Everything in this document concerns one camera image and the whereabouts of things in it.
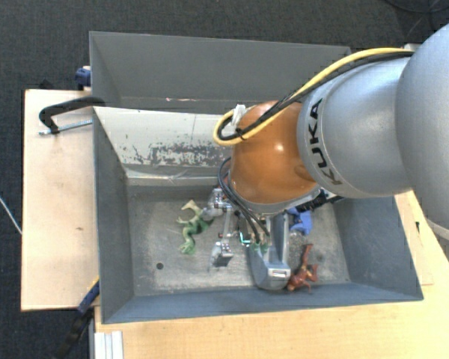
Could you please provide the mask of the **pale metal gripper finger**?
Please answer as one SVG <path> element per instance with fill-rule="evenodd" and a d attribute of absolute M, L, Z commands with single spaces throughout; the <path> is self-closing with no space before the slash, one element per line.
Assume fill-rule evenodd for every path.
<path fill-rule="evenodd" d="M 216 242 L 210 254 L 208 270 L 227 267 L 233 257 L 229 241 Z"/>
<path fill-rule="evenodd" d="M 225 197 L 221 188 L 214 188 L 208 197 L 207 205 L 203 208 L 203 217 L 219 217 L 232 210 L 230 201 Z"/>

